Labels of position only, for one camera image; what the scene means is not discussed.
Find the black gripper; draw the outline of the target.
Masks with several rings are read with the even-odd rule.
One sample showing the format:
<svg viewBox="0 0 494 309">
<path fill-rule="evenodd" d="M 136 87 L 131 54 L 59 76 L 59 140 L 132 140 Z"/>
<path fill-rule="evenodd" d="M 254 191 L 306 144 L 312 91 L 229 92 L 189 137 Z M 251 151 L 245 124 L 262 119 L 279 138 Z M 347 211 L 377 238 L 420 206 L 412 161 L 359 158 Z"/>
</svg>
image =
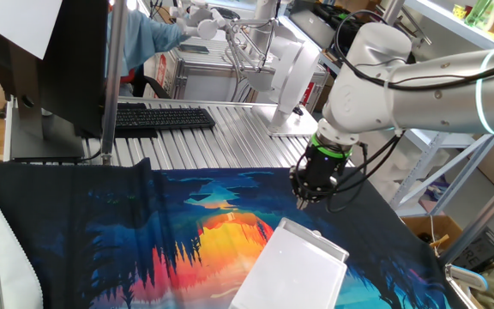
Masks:
<svg viewBox="0 0 494 309">
<path fill-rule="evenodd" d="M 303 210 L 331 193 L 337 185 L 334 174 L 342 172 L 351 153 L 340 145 L 310 143 L 306 147 L 289 169 L 297 209 Z"/>
</svg>

